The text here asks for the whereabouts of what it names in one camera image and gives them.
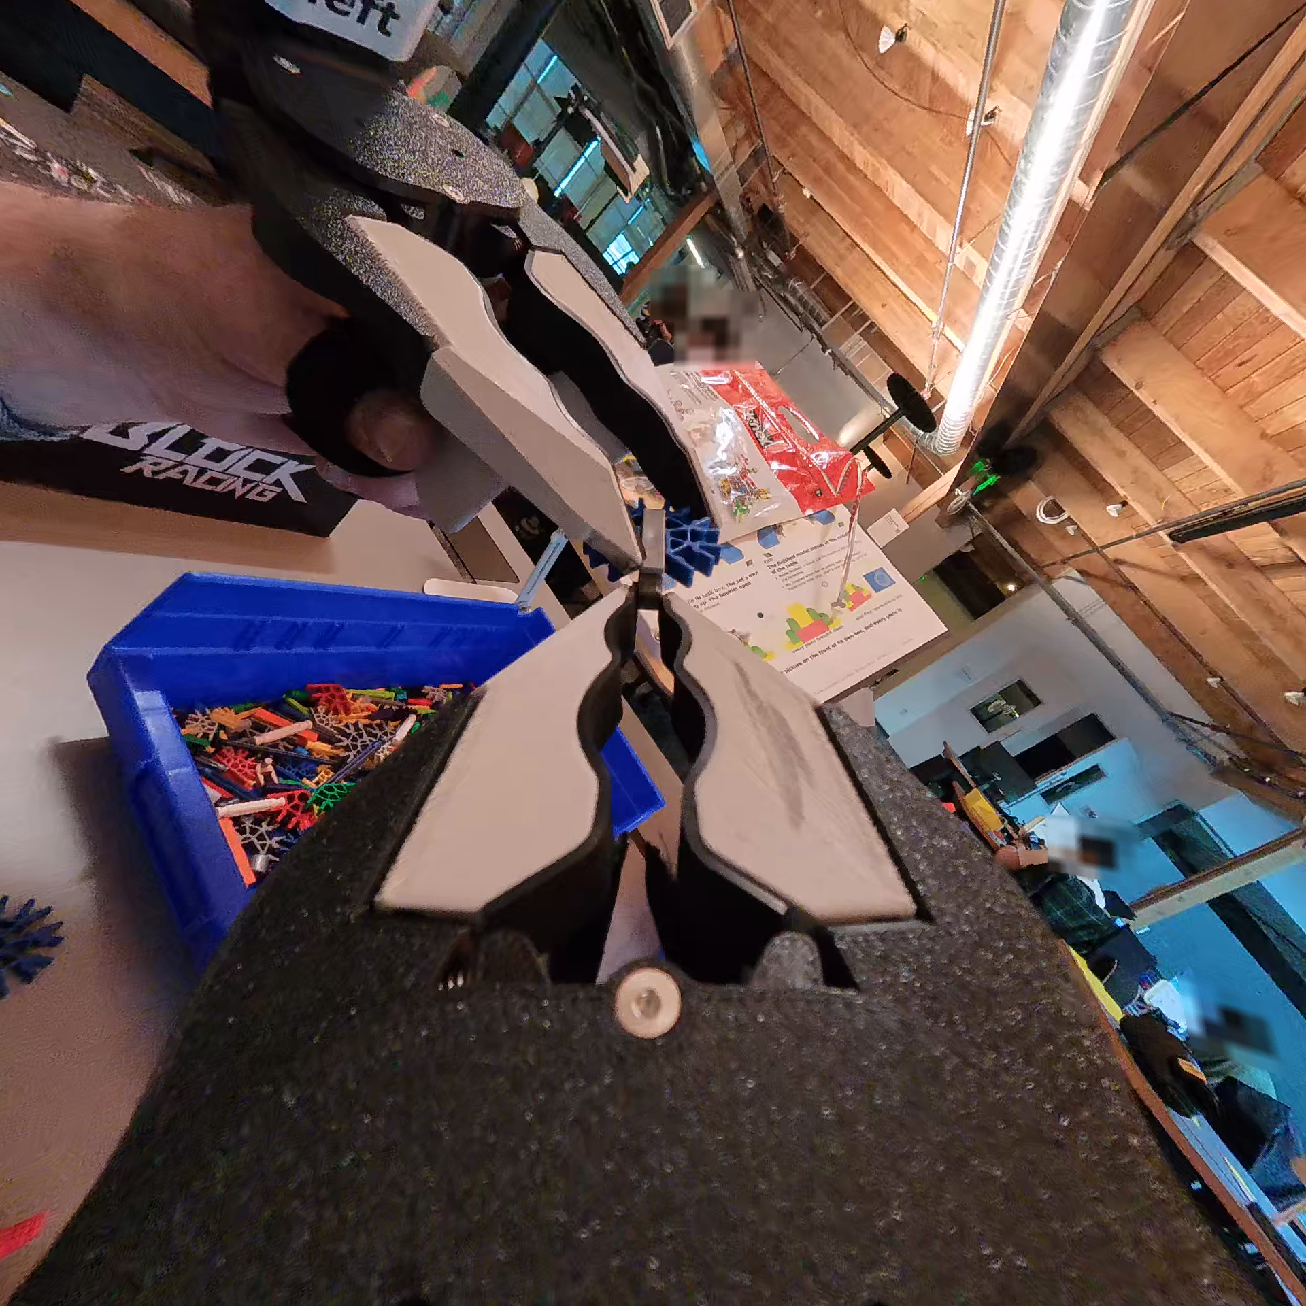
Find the silver ceiling duct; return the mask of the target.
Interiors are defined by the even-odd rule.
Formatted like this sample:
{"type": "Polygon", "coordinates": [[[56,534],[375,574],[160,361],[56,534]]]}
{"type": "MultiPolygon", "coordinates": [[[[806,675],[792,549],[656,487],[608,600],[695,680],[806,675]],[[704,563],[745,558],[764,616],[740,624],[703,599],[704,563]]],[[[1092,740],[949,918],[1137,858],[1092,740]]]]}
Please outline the silver ceiling duct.
{"type": "Polygon", "coordinates": [[[919,439],[936,457],[955,456],[970,432],[1149,10],[1067,2],[1061,11],[970,334],[936,431],[919,439]]]}

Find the pile of construction toy pieces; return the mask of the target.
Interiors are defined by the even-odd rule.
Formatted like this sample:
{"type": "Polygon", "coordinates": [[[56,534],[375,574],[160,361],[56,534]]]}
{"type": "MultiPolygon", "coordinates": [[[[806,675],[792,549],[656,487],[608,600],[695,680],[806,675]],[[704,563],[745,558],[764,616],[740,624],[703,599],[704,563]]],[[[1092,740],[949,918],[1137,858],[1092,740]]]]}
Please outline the pile of construction toy pieces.
{"type": "Polygon", "coordinates": [[[473,680],[355,687],[310,681],[277,697],[174,708],[173,719],[247,890],[473,680]]]}

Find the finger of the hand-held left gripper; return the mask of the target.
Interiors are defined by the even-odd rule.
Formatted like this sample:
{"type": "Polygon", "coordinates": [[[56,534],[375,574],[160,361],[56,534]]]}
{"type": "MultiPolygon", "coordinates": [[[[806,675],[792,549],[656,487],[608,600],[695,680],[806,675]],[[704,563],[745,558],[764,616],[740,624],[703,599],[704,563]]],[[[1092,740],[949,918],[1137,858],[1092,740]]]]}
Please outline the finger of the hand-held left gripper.
{"type": "Polygon", "coordinates": [[[398,224],[355,218],[353,229],[432,325],[418,387],[429,414],[569,538],[638,568],[642,548],[613,464],[504,336],[474,274],[398,224]]]}
{"type": "Polygon", "coordinates": [[[513,347],[546,376],[568,378],[672,510],[718,524],[659,370],[619,308],[555,251],[526,251],[504,279],[510,297],[502,330],[513,347]]]}

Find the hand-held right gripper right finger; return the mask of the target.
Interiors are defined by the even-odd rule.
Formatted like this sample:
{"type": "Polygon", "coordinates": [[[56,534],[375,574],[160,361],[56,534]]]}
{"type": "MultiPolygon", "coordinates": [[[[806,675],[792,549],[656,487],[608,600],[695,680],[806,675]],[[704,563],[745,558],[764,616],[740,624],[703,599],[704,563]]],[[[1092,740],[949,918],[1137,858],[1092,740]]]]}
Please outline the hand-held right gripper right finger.
{"type": "Polygon", "coordinates": [[[841,939],[914,921],[916,894],[821,706],[681,596],[658,625],[689,759],[664,953],[690,978],[751,978],[796,935],[816,978],[851,978],[841,939]]]}

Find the blue plastic bin with label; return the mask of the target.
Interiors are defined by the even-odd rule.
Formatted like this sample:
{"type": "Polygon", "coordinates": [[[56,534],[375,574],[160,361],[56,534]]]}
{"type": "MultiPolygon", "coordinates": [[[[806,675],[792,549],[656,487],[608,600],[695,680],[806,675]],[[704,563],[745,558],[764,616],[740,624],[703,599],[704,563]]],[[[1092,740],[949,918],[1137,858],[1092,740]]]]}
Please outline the blue plastic bin with label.
{"type": "MultiPolygon", "coordinates": [[[[188,574],[103,649],[87,683],[123,768],[128,809],[208,986],[230,975],[255,991],[305,997],[310,981],[300,970],[330,986],[356,977],[380,986],[390,960],[468,969],[502,942],[527,946],[529,978],[599,980],[600,964],[596,977],[551,975],[547,958],[512,930],[479,936],[380,910],[381,880],[476,691],[552,633],[544,613],[491,600],[188,574]],[[408,740],[247,890],[173,709],[277,697],[310,681],[476,681],[477,689],[408,740]]],[[[619,726],[600,754],[625,852],[627,832],[662,802],[619,726]]]]}

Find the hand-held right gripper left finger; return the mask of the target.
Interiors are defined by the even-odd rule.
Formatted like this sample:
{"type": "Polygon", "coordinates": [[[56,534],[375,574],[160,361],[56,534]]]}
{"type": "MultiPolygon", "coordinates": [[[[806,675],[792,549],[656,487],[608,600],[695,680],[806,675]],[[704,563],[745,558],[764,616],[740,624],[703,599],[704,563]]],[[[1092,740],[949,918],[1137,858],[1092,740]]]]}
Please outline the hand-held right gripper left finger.
{"type": "Polygon", "coordinates": [[[602,748],[639,614],[611,593],[473,695],[380,886],[380,910],[516,932],[554,977],[596,977],[624,846],[602,748]]]}

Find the white stand base blue posts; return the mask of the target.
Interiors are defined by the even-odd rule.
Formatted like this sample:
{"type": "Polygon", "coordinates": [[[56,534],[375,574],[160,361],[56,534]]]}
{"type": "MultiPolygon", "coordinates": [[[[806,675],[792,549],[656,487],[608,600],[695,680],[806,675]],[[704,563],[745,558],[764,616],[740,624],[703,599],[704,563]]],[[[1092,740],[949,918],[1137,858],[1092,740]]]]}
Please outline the white stand base blue posts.
{"type": "Polygon", "coordinates": [[[555,568],[568,544],[569,541],[566,538],[566,532],[563,529],[555,529],[549,537],[540,560],[533,565],[527,579],[516,593],[515,603],[518,611],[526,613],[535,607],[538,594],[546,588],[551,571],[555,568]]]}

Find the instruction booklet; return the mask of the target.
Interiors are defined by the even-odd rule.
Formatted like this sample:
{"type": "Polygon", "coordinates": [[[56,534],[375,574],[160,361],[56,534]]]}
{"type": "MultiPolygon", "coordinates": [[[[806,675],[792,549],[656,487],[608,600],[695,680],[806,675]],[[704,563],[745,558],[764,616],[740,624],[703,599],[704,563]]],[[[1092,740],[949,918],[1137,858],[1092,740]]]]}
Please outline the instruction booklet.
{"type": "Polygon", "coordinates": [[[723,544],[678,594],[759,659],[832,701],[941,638],[945,625],[844,507],[723,544]]]}

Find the black printed toy box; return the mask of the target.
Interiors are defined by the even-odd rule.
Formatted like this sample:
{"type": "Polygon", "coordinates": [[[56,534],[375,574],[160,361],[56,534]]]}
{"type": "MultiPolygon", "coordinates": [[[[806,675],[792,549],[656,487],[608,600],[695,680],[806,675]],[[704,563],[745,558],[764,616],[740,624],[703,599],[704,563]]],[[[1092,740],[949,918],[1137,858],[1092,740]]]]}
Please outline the black printed toy box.
{"type": "Polygon", "coordinates": [[[2,481],[311,537],[330,537],[356,504],[306,457],[213,439],[184,423],[5,439],[2,481]]]}

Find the toy kit plastic bag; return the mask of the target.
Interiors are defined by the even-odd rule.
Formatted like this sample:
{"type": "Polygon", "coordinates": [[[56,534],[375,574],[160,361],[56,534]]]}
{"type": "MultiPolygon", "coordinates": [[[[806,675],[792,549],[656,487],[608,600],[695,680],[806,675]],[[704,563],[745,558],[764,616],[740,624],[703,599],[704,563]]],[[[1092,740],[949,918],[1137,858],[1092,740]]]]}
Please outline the toy kit plastic bag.
{"type": "Polygon", "coordinates": [[[874,492],[858,456],[840,448],[757,362],[656,367],[708,485],[723,544],[874,492]]]}

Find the blue snowflake toy assembly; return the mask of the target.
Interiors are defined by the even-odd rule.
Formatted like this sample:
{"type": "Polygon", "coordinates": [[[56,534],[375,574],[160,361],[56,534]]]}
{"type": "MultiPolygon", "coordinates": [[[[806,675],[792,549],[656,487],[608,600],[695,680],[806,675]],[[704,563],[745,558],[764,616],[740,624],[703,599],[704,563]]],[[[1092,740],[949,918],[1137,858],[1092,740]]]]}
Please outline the blue snowflake toy assembly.
{"type": "Polygon", "coordinates": [[[647,549],[645,561],[636,575],[641,605],[652,608],[676,588],[689,589],[700,577],[709,579],[722,560],[720,529],[711,516],[695,516],[694,510],[648,507],[644,501],[630,509],[636,527],[636,543],[647,549]]]}

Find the red green toy assembly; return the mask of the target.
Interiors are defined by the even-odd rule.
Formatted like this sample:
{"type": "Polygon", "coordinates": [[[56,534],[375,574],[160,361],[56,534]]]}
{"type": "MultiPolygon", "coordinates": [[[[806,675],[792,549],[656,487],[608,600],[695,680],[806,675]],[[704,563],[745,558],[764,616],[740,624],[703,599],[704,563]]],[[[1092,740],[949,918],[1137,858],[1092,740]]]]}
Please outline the red green toy assembly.
{"type": "Polygon", "coordinates": [[[34,899],[17,904],[2,896],[2,1000],[16,986],[30,986],[55,963],[64,942],[62,922],[55,921],[53,907],[34,899]]]}

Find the person's left hand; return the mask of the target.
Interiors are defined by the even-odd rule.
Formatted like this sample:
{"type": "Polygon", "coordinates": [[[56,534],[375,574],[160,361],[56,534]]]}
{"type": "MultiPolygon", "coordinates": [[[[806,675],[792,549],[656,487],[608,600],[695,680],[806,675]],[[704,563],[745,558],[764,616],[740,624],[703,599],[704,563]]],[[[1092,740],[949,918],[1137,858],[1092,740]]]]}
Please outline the person's left hand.
{"type": "Polygon", "coordinates": [[[2,184],[3,443],[174,422],[308,457],[291,362],[347,319],[258,247],[250,210],[143,207],[2,184]]]}

